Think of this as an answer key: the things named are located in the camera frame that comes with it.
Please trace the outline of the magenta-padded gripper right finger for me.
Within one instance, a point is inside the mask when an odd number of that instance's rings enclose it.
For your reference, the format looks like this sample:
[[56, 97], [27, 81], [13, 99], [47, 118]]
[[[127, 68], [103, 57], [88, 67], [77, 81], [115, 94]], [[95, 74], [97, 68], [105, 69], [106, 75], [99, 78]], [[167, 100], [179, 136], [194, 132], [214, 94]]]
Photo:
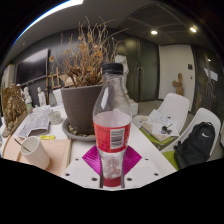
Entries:
[[132, 147], [128, 147], [123, 158], [124, 189], [140, 188], [157, 181], [162, 174], [149, 157], [143, 157]]

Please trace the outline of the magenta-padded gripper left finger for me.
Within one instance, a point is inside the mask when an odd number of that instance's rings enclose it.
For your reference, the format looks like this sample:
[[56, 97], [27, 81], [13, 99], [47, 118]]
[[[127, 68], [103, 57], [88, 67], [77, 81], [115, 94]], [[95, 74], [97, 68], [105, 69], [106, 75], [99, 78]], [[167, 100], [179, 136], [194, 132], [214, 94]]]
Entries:
[[102, 166], [97, 147], [93, 146], [82, 157], [75, 157], [68, 165], [62, 177], [84, 188], [99, 189]]

